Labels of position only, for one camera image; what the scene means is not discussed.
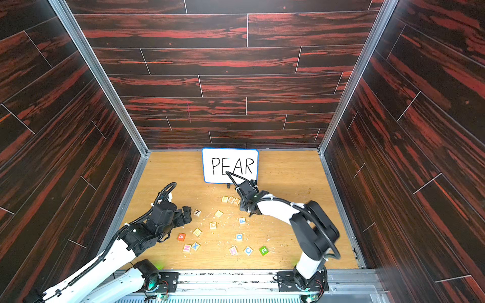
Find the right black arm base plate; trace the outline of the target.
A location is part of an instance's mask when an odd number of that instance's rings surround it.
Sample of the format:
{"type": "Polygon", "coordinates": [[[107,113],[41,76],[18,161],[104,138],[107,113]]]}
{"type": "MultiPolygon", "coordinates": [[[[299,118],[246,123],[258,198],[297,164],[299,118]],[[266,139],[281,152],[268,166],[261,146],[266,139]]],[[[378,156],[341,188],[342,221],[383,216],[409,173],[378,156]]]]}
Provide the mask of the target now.
{"type": "Polygon", "coordinates": [[[280,292],[325,292],[329,290],[328,275],[317,271],[310,279],[293,271],[278,271],[274,276],[280,292]]]}

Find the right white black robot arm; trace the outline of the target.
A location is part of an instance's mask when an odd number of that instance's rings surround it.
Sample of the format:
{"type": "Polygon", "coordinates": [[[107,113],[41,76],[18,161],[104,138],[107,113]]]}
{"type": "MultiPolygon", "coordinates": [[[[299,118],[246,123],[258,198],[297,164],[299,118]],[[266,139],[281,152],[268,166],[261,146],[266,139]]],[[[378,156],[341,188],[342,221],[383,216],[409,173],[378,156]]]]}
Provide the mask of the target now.
{"type": "Polygon", "coordinates": [[[302,254],[293,269],[291,283],[302,291],[311,289],[317,282],[326,287],[325,263],[330,258],[341,259],[335,245],[340,232],[321,206],[315,201],[293,203],[260,191],[255,180],[245,180],[235,187],[241,198],[240,210],[250,215],[274,217],[292,227],[302,254]]]}

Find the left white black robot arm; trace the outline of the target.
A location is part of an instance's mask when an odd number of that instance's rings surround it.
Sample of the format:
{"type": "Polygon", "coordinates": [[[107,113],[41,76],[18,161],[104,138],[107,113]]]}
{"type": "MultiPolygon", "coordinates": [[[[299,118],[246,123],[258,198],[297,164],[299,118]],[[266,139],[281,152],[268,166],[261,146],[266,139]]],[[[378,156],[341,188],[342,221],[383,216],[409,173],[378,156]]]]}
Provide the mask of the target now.
{"type": "Polygon", "coordinates": [[[191,222],[191,208],[172,203],[168,184],[155,198],[148,212],[125,224],[108,242],[106,249],[65,280],[44,291],[33,290],[24,302],[114,302],[136,292],[168,289],[159,270],[149,260],[135,263],[127,272],[106,282],[116,270],[132,262],[147,249],[168,240],[176,227],[191,222]]]}

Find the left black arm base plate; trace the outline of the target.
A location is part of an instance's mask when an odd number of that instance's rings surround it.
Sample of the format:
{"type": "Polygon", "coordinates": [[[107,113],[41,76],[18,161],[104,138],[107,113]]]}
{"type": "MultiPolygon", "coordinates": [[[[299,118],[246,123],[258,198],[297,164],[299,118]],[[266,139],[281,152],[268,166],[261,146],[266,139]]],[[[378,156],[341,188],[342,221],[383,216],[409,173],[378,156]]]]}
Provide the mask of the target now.
{"type": "Polygon", "coordinates": [[[173,293],[178,287],[179,272],[176,271],[160,271],[159,273],[151,273],[145,278],[142,290],[147,293],[173,293]]]}

